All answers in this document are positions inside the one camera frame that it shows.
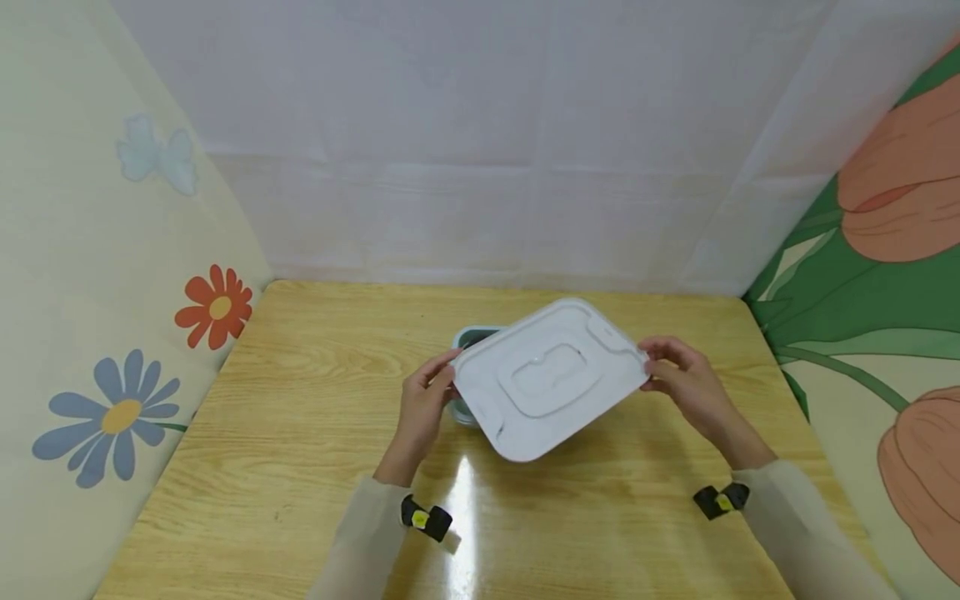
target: left hand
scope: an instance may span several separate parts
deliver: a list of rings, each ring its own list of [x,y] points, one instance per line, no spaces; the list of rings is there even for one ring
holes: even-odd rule
[[[403,380],[396,433],[373,479],[402,488],[413,483],[420,462],[437,440],[440,417],[451,398],[454,371],[449,363],[462,351],[454,348],[434,356]]]

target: person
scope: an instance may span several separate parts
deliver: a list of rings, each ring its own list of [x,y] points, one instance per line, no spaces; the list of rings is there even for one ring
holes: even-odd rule
[[[637,345],[650,357],[642,392],[670,396],[684,418],[720,451],[733,480],[750,488],[742,513],[799,600],[894,600],[897,596],[851,545],[823,498],[793,464],[780,460],[740,414],[706,356],[673,337]],[[373,477],[353,494],[308,600],[380,598],[407,528],[399,507],[440,430],[454,349],[403,382],[396,434]]]

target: green stem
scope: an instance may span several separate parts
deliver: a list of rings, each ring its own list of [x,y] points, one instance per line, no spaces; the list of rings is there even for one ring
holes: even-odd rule
[[[163,427],[164,429],[174,429],[176,431],[186,431],[186,425],[180,425],[179,423],[158,423],[154,422],[154,425]]]
[[[843,361],[813,352],[811,350],[792,348],[790,346],[775,347],[774,354],[777,356],[785,356],[789,358],[796,358],[797,360],[804,360],[808,363],[819,365],[825,369],[830,369],[831,371],[844,374],[877,396],[880,396],[884,402],[890,405],[890,408],[894,409],[898,413],[903,412],[907,406],[910,406],[910,402],[898,394],[893,388],[883,383],[868,372],[853,365],[848,365]]]

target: wrist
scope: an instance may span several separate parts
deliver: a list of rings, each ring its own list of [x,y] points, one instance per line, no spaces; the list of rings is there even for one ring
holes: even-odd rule
[[[732,470],[761,468],[778,459],[754,427],[737,413],[710,441]]]
[[[409,488],[422,458],[408,444],[394,439],[383,453],[373,479],[380,483]]]

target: flower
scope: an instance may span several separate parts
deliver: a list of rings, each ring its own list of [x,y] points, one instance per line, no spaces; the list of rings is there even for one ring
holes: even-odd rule
[[[897,415],[876,460],[900,518],[960,585],[960,386],[927,392]]]
[[[164,403],[180,388],[180,380],[171,379],[154,392],[160,379],[160,363],[154,361],[144,371],[143,352],[139,349],[127,355],[122,377],[116,362],[105,358],[94,367],[93,379],[110,406],[75,392],[53,396],[52,413],[84,421],[46,432],[36,439],[33,448],[38,459],[53,461],[79,446],[67,468],[76,470],[83,465],[77,475],[81,488],[92,488],[103,480],[114,442],[113,469],[120,479],[129,481],[135,465],[132,434],[147,445],[156,446],[163,441],[162,426],[145,419],[168,419],[180,410],[176,404]]]
[[[840,170],[851,247],[880,262],[960,244],[960,77],[891,110]]]
[[[227,269],[227,279],[219,265],[210,265],[210,282],[200,276],[186,282],[186,296],[199,306],[187,306],[177,312],[174,322],[183,328],[194,327],[186,344],[196,348],[206,331],[210,330],[207,342],[211,350],[227,343],[227,334],[240,337],[245,322],[253,309],[250,300],[253,291],[243,286],[236,272]]]

